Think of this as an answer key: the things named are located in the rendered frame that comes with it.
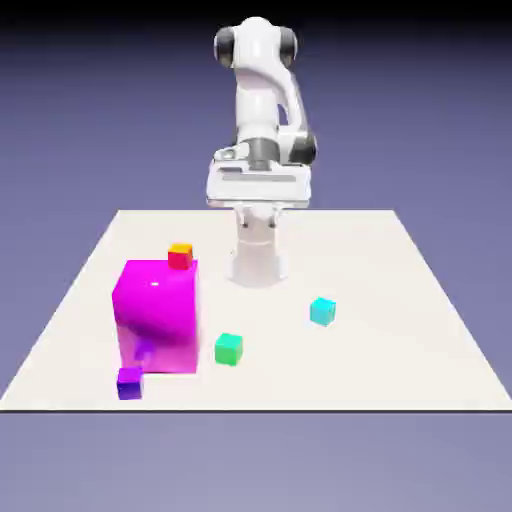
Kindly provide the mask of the small green cube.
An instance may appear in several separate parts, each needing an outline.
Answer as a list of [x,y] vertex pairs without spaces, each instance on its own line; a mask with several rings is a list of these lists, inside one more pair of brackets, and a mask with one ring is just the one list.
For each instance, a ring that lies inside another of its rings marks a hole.
[[243,355],[243,337],[222,333],[215,342],[214,357],[218,364],[236,366]]

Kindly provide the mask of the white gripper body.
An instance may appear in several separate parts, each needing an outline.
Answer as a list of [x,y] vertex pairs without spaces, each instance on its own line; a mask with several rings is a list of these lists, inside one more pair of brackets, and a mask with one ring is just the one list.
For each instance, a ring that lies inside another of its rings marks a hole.
[[251,170],[246,160],[213,161],[206,183],[210,206],[270,203],[285,208],[307,207],[311,198],[311,168],[270,163],[269,170]]

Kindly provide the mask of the large magenta box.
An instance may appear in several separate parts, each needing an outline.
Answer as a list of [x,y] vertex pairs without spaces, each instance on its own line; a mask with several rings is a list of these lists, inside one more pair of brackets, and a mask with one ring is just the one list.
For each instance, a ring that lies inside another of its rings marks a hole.
[[193,374],[198,365],[198,262],[174,270],[165,260],[129,260],[112,292],[123,367]]

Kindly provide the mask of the small purple cube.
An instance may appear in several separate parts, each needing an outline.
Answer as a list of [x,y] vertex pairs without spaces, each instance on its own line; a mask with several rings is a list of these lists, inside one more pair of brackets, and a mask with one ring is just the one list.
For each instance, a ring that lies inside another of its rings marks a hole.
[[117,394],[120,400],[138,400],[143,394],[143,375],[141,367],[121,367],[117,375]]

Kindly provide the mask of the small cyan cube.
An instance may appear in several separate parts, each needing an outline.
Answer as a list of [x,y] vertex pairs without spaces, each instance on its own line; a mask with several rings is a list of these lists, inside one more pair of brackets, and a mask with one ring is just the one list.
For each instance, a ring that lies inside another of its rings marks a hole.
[[310,320],[321,326],[330,325],[336,315],[336,302],[317,297],[310,305]]

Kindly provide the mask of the small red cube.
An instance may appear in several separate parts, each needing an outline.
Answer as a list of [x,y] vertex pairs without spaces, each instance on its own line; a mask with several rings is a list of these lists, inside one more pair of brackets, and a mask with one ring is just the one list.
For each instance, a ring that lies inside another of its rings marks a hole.
[[172,243],[168,250],[168,265],[174,270],[187,270],[193,263],[193,246],[189,243]]

